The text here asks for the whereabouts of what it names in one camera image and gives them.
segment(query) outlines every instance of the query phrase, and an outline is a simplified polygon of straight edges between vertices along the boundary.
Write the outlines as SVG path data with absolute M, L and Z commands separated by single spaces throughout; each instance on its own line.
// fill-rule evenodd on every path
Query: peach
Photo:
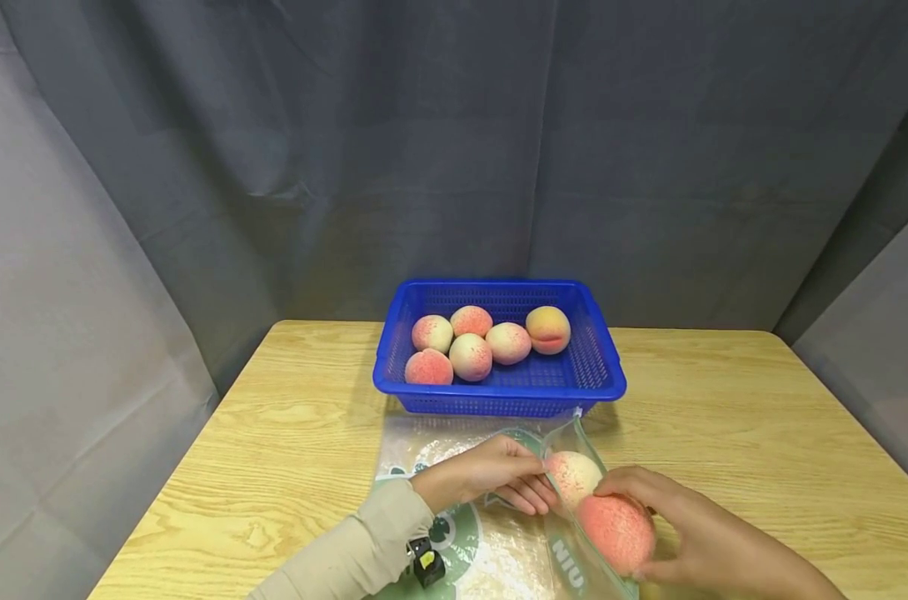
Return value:
M 531 346 L 540 354 L 557 354 L 571 341 L 571 323 L 560 308 L 541 306 L 527 315 Z
M 499 365 L 516 365 L 531 353 L 531 336 L 515 322 L 500 322 L 484 336 Z
M 547 472 L 554 478 L 561 505 L 570 513 L 576 511 L 582 499 L 594 493 L 594 488 L 604 477 L 591 457 L 572 450 L 551 454 L 544 461 L 544 467 L 547 467 Z M 567 517 L 566 512 L 557 512 Z
M 418 318 L 411 329 L 411 341 L 418 350 L 434 348 L 440 353 L 447 354 L 454 339 L 454 328 L 446 318 L 441 315 L 427 315 Z
M 454 338 L 450 358 L 454 373 L 465 381 L 480 381 L 491 373 L 491 347 L 477 334 L 465 333 Z
M 465 333 L 473 333 L 483 338 L 493 324 L 494 320 L 491 318 L 491 314 L 480 308 L 480 306 L 461 306 L 452 315 L 454 337 Z
M 404 381 L 424 385 L 450 385 L 454 382 L 454 367 L 447 356 L 433 347 L 424 348 L 407 359 Z
M 654 519 L 637 500 L 623 495 L 581 501 L 576 510 L 584 533 L 618 575 L 630 576 L 654 556 Z

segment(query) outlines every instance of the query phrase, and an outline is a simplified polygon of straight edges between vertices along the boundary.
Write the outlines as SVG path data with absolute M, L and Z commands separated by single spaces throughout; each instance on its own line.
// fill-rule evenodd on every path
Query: sleeve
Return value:
M 407 543 L 422 538 L 434 513 L 407 479 L 374 490 L 355 514 L 302 549 L 247 600 L 361 600 L 397 581 Z

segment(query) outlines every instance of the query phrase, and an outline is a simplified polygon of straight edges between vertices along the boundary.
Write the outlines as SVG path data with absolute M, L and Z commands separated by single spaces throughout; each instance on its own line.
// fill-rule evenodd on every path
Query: yellow peach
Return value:
M 527 315 L 531 346 L 540 354 L 557 354 L 571 341 L 571 323 L 560 308 L 541 306 Z

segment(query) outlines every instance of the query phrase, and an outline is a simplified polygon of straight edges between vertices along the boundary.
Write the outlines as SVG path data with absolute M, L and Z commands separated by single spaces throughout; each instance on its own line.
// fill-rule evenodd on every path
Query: wood grain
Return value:
M 387 402 L 371 382 L 380 330 L 278 323 L 90 598 L 244 598 L 355 509 Z M 818 564 L 851 600 L 908 600 L 908 477 L 781 340 L 611 333 L 629 391 L 587 422 L 608 466 L 642 463 L 698 488 Z M 658 530 L 669 546 L 669 527 Z

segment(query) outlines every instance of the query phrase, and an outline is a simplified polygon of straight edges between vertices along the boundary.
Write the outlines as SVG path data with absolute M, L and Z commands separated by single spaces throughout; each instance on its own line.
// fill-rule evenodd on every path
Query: hand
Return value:
M 594 493 L 635 498 L 660 513 L 681 538 L 673 560 L 643 564 L 635 579 L 730 590 L 767 600 L 844 600 L 831 581 L 793 550 L 660 473 L 616 468 Z
M 557 502 L 544 462 L 505 435 L 422 470 L 411 479 L 434 513 L 494 492 L 518 510 L 545 514 Z

